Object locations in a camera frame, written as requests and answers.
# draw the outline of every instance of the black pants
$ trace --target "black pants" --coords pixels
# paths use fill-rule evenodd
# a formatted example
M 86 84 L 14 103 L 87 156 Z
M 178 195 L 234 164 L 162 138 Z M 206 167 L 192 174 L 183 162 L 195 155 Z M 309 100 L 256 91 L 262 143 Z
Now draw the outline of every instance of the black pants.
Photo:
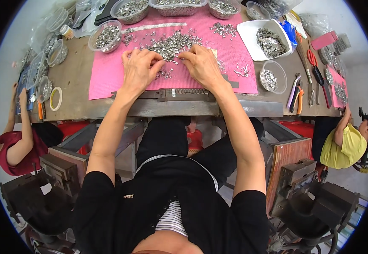
M 32 124 L 32 128 L 48 148 L 63 141 L 63 132 L 54 124 L 49 122 L 35 123 Z
M 336 128 L 340 117 L 316 117 L 313 129 L 311 152 L 315 161 L 321 162 L 322 147 L 328 135 Z
M 254 117 L 249 119 L 260 139 L 264 132 L 263 124 Z M 187 156 L 188 141 L 185 126 L 188 126 L 190 123 L 190 117 L 154 117 L 143 134 L 136 153 L 138 167 L 145 160 L 156 155 Z M 219 188 L 222 187 L 226 182 L 226 178 L 236 169 L 236 154 L 229 135 L 201 150 L 192 156 L 192 159 L 209 170 L 216 178 Z

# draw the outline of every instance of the black shirt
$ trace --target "black shirt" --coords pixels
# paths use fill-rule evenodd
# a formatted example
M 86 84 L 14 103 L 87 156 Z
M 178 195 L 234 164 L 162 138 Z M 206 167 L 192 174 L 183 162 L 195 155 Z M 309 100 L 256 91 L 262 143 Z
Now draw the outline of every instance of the black shirt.
M 169 204 L 178 199 L 188 241 L 204 254 L 265 252 L 268 221 L 262 192 L 242 191 L 229 207 L 215 191 L 211 176 L 196 162 L 168 158 L 186 167 L 172 170 L 168 163 L 156 166 L 158 160 L 147 163 L 134 179 L 115 187 L 104 173 L 94 171 L 85 176 L 73 222 L 81 251 L 131 253 L 155 232 Z

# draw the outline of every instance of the white tray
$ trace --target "white tray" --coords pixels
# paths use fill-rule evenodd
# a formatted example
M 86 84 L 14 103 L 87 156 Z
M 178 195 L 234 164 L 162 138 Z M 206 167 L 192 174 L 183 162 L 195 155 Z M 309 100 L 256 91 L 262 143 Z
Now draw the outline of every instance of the white tray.
M 267 58 L 263 50 L 258 44 L 256 34 L 259 28 L 267 28 L 273 33 L 278 34 L 280 40 L 286 46 L 286 53 L 279 55 L 278 57 L 285 57 L 291 54 L 291 42 L 281 25 L 277 20 L 251 20 L 238 24 L 237 30 L 243 43 L 246 45 L 247 51 L 249 51 L 250 56 L 253 61 L 266 61 L 278 57 Z

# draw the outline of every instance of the pliers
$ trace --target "pliers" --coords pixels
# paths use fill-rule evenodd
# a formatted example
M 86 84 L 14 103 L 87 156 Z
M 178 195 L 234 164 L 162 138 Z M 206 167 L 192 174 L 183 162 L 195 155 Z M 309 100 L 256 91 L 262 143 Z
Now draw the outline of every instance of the pliers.
M 298 85 L 295 87 L 294 95 L 293 95 L 291 106 L 290 106 L 290 112 L 293 113 L 295 104 L 297 102 L 297 97 L 298 97 L 297 116 L 300 116 L 301 111 L 303 109 L 303 95 L 304 95 L 304 90 L 301 89 L 301 79 L 300 79 L 298 80 Z

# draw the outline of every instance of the person's hand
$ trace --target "person's hand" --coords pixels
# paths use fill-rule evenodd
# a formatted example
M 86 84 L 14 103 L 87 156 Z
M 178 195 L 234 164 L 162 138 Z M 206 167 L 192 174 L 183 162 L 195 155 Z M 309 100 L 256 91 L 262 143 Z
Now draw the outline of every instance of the person's hand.
M 124 64 L 124 83 L 118 93 L 132 95 L 136 99 L 156 78 L 157 72 L 166 62 L 154 51 L 134 49 L 122 54 L 122 63 Z
M 184 58 L 182 63 L 187 67 L 191 77 L 212 93 L 222 89 L 222 87 L 231 87 L 222 77 L 211 49 L 194 44 L 190 51 L 180 53 L 178 58 Z
M 13 85 L 12 85 L 12 96 L 15 96 L 16 95 L 16 89 L 18 88 L 18 83 L 15 82 Z
M 20 92 L 20 94 L 19 94 L 20 106 L 26 106 L 26 102 L 27 102 L 26 88 L 23 88 L 22 92 Z
M 348 118 L 351 118 L 351 117 L 352 117 L 352 112 L 350 111 L 349 104 L 346 104 L 346 108 L 345 108 L 345 115 L 346 115 Z

